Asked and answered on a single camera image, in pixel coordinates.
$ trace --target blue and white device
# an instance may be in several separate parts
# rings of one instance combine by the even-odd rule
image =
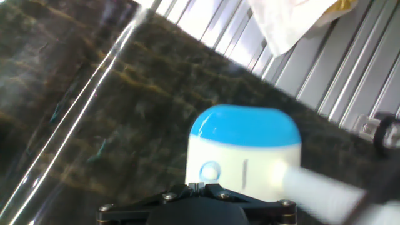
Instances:
[[[281,199],[269,188],[277,161],[299,167],[301,138],[282,111],[218,105],[194,122],[187,153],[186,184],[219,183],[263,201]]]

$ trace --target blue cap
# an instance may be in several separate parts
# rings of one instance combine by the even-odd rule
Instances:
[[[284,112],[263,107],[218,105],[194,122],[192,135],[225,144],[280,147],[300,144],[299,130]]]

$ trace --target marble countertop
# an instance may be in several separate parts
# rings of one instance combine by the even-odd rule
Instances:
[[[94,224],[102,204],[183,183],[191,125],[216,104],[290,115],[307,169],[365,188],[378,166],[369,143],[134,2],[0,3],[0,221]]]

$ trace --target white tissue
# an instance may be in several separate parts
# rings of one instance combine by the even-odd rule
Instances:
[[[271,52],[289,51],[337,0],[248,0]]]

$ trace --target round button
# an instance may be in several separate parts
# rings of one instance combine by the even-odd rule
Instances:
[[[202,170],[202,176],[207,180],[216,180],[218,179],[218,171],[212,167],[206,167]]]
[[[216,161],[206,162],[200,169],[201,181],[217,181],[220,175],[221,167]]]

